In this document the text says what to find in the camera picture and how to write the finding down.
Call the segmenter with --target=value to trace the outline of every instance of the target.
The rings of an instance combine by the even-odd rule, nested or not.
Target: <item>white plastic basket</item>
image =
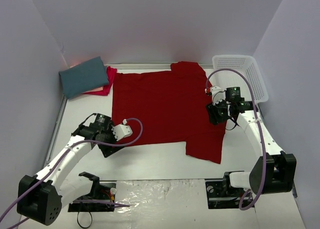
[[[212,58],[213,69],[230,68],[239,71],[247,78],[256,103],[268,101],[269,96],[256,60],[249,55],[215,55]],[[241,87],[241,96],[251,100],[249,88],[245,81],[232,71],[220,71],[214,74],[217,86],[222,89]]]

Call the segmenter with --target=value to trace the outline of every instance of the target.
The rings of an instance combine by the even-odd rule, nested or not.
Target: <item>white floor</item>
[[[164,70],[169,70],[169,67],[123,69],[120,72]],[[207,75],[212,71],[205,70]],[[60,152],[69,141],[71,132],[88,115],[101,113],[111,116],[111,112],[112,91],[107,97],[82,95],[69,100],[52,157]],[[247,211],[208,209],[203,179],[222,178],[224,172],[228,171],[250,171],[256,160],[248,138],[237,128],[225,134],[221,164],[186,156],[185,142],[126,147],[108,158],[104,158],[98,147],[95,147],[78,163],[69,177],[77,177],[79,173],[86,171],[99,176],[101,180],[118,181],[116,200],[131,205],[115,212],[93,213],[91,229],[304,229],[290,192],[263,195],[256,207]],[[49,226],[50,229],[79,228],[77,214],[66,210],[67,208]],[[81,216],[83,225],[88,223],[88,215]],[[19,228],[47,227],[29,220]]]

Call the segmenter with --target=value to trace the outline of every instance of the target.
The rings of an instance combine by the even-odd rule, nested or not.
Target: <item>red shirt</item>
[[[141,120],[143,133],[133,146],[186,142],[186,155],[220,163],[226,124],[209,122],[206,105],[211,96],[205,94],[206,80],[198,63],[184,61],[171,64],[171,71],[117,73],[112,120],[115,124],[127,118]],[[137,122],[128,125],[133,135],[121,143],[140,132]]]

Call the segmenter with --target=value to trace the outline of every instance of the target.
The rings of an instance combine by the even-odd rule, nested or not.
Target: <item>gray cloth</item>
[[[59,71],[63,93],[73,98],[81,93],[109,85],[107,71],[100,56],[64,71]]]

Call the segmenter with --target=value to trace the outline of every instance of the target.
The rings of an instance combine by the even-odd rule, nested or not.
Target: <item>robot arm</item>
[[[265,124],[257,112],[255,118],[252,101],[245,101],[241,97],[239,87],[222,90],[218,86],[210,88],[212,103],[206,106],[210,122],[214,125],[233,119],[247,135],[254,153],[258,158],[252,171],[231,171],[224,174],[224,191],[232,188],[251,189],[255,194],[259,190],[262,179],[262,143],[257,120],[259,120],[266,149],[266,175],[262,193],[289,192],[292,189],[296,158],[293,154],[286,154],[270,135]]]
[[[84,123],[85,121],[71,134],[69,142],[50,164],[35,176],[25,175],[21,179],[18,188],[19,197],[35,183],[44,180],[18,202],[19,214],[48,226],[56,220],[63,207],[81,196],[94,194],[101,187],[99,178],[87,172],[80,173],[79,177],[67,178],[76,164],[96,145],[91,142],[79,142],[95,140],[114,144],[131,136],[133,132],[128,125],[115,126],[110,117],[102,114],[97,114],[94,123],[89,126],[85,126]],[[119,148],[105,145],[99,145],[99,148],[105,157],[119,150]]]

